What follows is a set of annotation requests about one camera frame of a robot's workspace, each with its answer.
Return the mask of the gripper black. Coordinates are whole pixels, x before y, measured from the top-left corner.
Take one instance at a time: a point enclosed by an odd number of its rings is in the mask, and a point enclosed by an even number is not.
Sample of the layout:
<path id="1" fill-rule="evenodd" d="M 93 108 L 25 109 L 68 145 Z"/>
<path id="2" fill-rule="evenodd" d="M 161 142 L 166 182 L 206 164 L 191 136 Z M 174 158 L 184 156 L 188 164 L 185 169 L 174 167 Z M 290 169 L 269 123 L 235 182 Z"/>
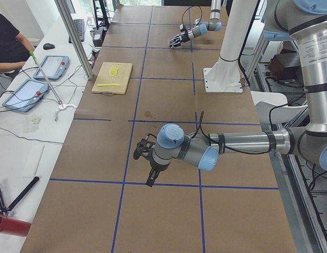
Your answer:
<path id="1" fill-rule="evenodd" d="M 158 178 L 160 172 L 165 171 L 170 163 L 167 164 L 159 164 L 155 161 L 150 161 L 151 170 L 149 172 L 148 179 L 146 181 L 146 185 L 152 187 L 155 183 L 155 180 Z"/>
<path id="2" fill-rule="evenodd" d="M 181 46 L 181 43 L 189 42 L 190 38 L 189 38 L 188 34 L 180 34 L 180 37 L 174 37 L 171 40 L 174 41 L 174 48 L 173 49 L 176 49 L 176 48 Z"/>

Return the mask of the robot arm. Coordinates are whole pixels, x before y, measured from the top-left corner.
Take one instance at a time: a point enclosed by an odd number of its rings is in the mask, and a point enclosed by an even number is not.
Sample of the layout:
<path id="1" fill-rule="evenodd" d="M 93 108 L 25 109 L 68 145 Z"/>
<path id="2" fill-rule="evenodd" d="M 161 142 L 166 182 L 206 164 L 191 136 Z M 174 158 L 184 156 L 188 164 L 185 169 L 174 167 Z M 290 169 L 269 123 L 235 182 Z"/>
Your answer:
<path id="1" fill-rule="evenodd" d="M 327 171 L 327 1 L 268 1 L 265 37 L 284 40 L 287 36 L 299 46 L 309 124 L 254 133 L 205 134 L 198 128 L 188 135 L 180 126 L 166 124 L 155 142 L 142 139 L 133 154 L 150 162 L 148 186 L 172 159 L 210 171 L 226 152 L 293 154 Z"/>
<path id="2" fill-rule="evenodd" d="M 199 36 L 206 34 L 208 31 L 220 31 L 222 23 L 220 19 L 220 7 L 221 1 L 212 0 L 211 2 L 211 11 L 210 11 L 210 20 L 202 21 L 202 16 L 195 20 L 194 27 L 187 28 L 184 24 L 184 14 L 192 8 L 187 8 L 181 17 L 180 24 L 180 34 L 175 35 L 172 39 L 168 40 L 169 48 L 177 48 L 182 45 L 182 43 L 189 42 Z"/>

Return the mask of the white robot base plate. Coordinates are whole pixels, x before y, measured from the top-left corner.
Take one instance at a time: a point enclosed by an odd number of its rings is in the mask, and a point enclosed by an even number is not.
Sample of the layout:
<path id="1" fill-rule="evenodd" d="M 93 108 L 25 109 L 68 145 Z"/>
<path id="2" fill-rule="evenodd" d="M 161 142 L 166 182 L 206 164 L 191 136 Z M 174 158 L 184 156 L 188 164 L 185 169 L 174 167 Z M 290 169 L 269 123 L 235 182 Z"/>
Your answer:
<path id="1" fill-rule="evenodd" d="M 233 1 L 218 61 L 213 67 L 204 68 L 206 92 L 243 91 L 239 57 L 258 5 L 259 1 Z"/>

